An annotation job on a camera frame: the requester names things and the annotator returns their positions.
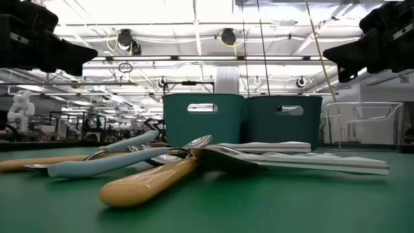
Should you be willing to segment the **black aluminium table frame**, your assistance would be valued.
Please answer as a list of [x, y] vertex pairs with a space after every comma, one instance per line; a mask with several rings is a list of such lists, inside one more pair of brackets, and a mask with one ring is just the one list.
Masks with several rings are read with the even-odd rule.
[[[77, 147], [106, 146], [104, 143], [93, 143], [84, 141], [57, 141], [57, 142], [0, 142], [0, 152], [20, 150], [45, 150]], [[388, 145], [388, 144], [357, 144], [351, 142], [341, 143], [341, 149], [379, 149], [397, 150], [400, 153], [414, 154], [414, 144]]]

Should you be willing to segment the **black workstation frame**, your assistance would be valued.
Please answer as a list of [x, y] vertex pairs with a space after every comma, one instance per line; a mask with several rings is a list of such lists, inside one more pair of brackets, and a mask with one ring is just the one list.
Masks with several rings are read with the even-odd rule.
[[101, 142], [105, 137], [107, 117], [96, 113], [51, 111], [49, 124], [54, 124], [58, 140]]

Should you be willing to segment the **black metal stand frame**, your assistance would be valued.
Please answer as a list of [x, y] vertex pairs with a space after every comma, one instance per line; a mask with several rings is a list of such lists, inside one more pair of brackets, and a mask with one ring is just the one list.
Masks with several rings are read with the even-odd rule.
[[[215, 93], [215, 82], [200, 82], [200, 81], [181, 81], [181, 82], [167, 82], [165, 81], [163, 86], [162, 86], [162, 90], [163, 90], [163, 95], [168, 94], [176, 85], [183, 85], [183, 86], [196, 86], [196, 85], [201, 85], [202, 87], [204, 87], [209, 93]], [[212, 90], [209, 90], [206, 85], [211, 85], [212, 86]]]

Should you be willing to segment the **dark grey-blue plastic bin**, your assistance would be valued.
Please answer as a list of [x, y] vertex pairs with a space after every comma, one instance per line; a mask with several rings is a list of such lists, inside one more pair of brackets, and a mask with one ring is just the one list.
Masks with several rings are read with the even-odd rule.
[[315, 150], [320, 96], [254, 96], [245, 99], [241, 142], [306, 142]]

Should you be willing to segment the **light blue handle silverware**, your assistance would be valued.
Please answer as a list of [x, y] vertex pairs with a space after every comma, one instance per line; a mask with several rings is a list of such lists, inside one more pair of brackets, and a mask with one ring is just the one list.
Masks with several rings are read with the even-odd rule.
[[188, 154], [188, 150], [184, 148], [153, 148], [103, 159], [89, 161], [66, 161], [48, 166], [47, 173], [49, 177], [64, 179], [88, 178], [124, 168], [126, 166], [146, 161], [164, 154], [185, 158]]
[[[112, 151], [115, 151], [115, 150], [126, 149], [128, 146], [137, 146], [137, 145], [140, 145], [140, 144], [150, 142], [153, 139], [155, 139], [157, 136], [158, 136], [158, 131], [157, 130], [150, 130], [150, 131], [147, 131], [146, 133], [144, 133], [142, 135], [135, 136], [135, 137], [132, 137], [130, 139], [121, 140], [119, 142], [115, 142], [115, 143], [112, 143], [110, 145], [104, 146], [103, 150], [108, 151], [108, 152], [112, 152]], [[104, 151], [94, 152], [94, 153], [88, 155], [87, 158], [82, 160], [82, 161], [98, 159], [99, 155], [103, 155], [103, 153], [105, 153]], [[46, 170], [48, 166], [50, 166], [50, 164], [49, 165], [46, 165], [46, 164], [30, 164], [30, 165], [24, 165], [23, 167], [27, 168], [27, 169], [30, 169], [30, 170]]]

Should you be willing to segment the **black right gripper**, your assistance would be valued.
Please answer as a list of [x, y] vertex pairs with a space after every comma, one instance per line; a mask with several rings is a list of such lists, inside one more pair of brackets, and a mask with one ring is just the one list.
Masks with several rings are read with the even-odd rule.
[[370, 73], [414, 69], [414, 0], [387, 1], [359, 27], [364, 33], [359, 40], [323, 51], [337, 64], [340, 83], [355, 79], [364, 67]]

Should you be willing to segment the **white round column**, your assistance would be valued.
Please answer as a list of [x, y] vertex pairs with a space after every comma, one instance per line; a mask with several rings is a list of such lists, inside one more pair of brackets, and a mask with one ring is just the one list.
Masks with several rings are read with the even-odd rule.
[[215, 93], [239, 93], [239, 69], [236, 66], [220, 66], [216, 69]]

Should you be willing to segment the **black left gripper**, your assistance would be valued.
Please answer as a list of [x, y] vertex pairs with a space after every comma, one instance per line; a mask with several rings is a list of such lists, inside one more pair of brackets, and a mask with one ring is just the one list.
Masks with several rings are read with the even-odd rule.
[[83, 75], [98, 51], [54, 34], [58, 16], [31, 0], [0, 0], [0, 68]]

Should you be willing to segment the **grey overhead pipe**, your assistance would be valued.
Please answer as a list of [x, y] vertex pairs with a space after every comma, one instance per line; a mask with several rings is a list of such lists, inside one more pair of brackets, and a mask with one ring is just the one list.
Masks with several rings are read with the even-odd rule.
[[34, 85], [34, 86], [88, 86], [88, 85], [114, 85], [114, 86], [123, 86], [123, 85], [132, 85], [138, 86], [138, 83], [134, 82], [92, 82], [92, 83], [64, 83], [64, 82], [52, 82], [52, 83], [23, 83], [23, 82], [0, 82], [0, 86], [18, 86], [18, 85]]

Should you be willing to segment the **white humanoid robot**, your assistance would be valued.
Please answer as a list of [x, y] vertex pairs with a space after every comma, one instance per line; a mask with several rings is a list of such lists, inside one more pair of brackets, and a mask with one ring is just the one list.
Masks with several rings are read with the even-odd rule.
[[30, 102], [32, 92], [20, 90], [13, 97], [13, 104], [8, 110], [8, 122], [19, 121], [19, 132], [28, 130], [28, 118], [34, 116], [35, 105]]

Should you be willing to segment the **teal plastic bin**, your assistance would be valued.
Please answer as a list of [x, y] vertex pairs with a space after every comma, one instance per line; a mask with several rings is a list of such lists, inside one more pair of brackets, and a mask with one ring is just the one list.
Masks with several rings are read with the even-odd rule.
[[204, 135], [212, 144], [238, 144], [245, 98], [238, 94], [176, 93], [163, 99], [168, 143], [183, 146]]

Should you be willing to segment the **long ceiling light rail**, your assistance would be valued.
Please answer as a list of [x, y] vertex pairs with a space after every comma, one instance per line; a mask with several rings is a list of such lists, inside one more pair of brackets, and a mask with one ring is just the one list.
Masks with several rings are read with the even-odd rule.
[[99, 56], [91, 61], [319, 61], [319, 56]]

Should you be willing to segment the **white teal patterned handle silverware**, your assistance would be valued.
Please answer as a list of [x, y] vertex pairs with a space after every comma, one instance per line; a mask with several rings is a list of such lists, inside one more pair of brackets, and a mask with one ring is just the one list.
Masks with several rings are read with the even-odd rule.
[[313, 159], [339, 159], [340, 157], [333, 153], [279, 153], [279, 152], [268, 152], [263, 153], [261, 156], [264, 157], [286, 157], [286, 158], [313, 158]]
[[190, 151], [204, 167], [231, 173], [271, 169], [321, 170], [357, 175], [389, 175], [390, 173], [390, 167], [386, 161], [363, 157], [340, 157], [339, 159], [264, 157], [219, 145], [192, 148]]
[[267, 153], [267, 152], [280, 152], [280, 153], [301, 153], [311, 152], [311, 145], [306, 142], [278, 142], [278, 143], [266, 143], [266, 142], [249, 142], [244, 144], [229, 144], [220, 143], [220, 146], [232, 148], [237, 151], [243, 151], [247, 153]]

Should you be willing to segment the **clear plastic bin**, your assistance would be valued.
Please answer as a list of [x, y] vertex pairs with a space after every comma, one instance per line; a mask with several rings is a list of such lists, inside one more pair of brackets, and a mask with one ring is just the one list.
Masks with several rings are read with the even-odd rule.
[[341, 150], [396, 148], [402, 142], [402, 102], [337, 102], [321, 112], [319, 144]]

